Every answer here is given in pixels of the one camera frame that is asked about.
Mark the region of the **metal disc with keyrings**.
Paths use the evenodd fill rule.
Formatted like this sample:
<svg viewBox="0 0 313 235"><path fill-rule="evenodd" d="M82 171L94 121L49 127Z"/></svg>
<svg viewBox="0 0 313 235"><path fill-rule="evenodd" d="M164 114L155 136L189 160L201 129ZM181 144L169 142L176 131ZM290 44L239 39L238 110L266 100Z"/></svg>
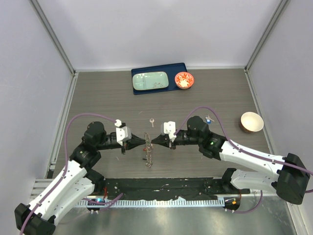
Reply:
<svg viewBox="0 0 313 235"><path fill-rule="evenodd" d="M152 160L153 144L151 142L150 135L148 133L144 133L144 139L145 139L144 160L146 161L145 165L148 168L151 168L151 166L153 165L153 160Z"/></svg>

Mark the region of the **blue tagged key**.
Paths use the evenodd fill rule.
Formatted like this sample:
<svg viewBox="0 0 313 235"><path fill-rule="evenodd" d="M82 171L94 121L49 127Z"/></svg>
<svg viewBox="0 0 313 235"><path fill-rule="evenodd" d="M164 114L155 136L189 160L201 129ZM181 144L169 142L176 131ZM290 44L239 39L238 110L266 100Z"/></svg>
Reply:
<svg viewBox="0 0 313 235"><path fill-rule="evenodd" d="M212 122L214 122L214 120L209 115L205 116L205 120L206 120L207 124L211 124Z"/></svg>

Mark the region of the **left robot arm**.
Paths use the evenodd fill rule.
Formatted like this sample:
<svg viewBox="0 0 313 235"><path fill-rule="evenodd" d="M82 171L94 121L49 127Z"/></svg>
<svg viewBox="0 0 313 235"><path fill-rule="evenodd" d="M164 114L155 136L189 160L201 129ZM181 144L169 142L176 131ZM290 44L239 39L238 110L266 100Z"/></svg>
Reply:
<svg viewBox="0 0 313 235"><path fill-rule="evenodd" d="M86 196L100 195L104 176L93 170L101 151L120 149L122 153L144 145L145 140L131 133L121 123L107 134L103 123L88 125L81 143L67 157L62 171L29 204L20 203L14 210L17 229L22 235L51 235L63 217Z"/></svg>

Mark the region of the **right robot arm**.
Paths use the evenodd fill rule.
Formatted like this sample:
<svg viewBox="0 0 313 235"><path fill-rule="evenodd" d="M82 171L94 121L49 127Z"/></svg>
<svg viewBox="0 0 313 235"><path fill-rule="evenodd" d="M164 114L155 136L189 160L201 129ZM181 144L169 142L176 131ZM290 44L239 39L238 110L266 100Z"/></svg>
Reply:
<svg viewBox="0 0 313 235"><path fill-rule="evenodd" d="M232 162L249 168L226 170L221 188L226 193L236 189L256 189L275 193L281 199L296 205L303 202L310 174L300 158L292 153L287 156L272 155L246 148L209 130L199 116L188 119L186 130L176 130L173 121L161 126L161 134L152 144L175 149L178 145L197 145L205 157Z"/></svg>

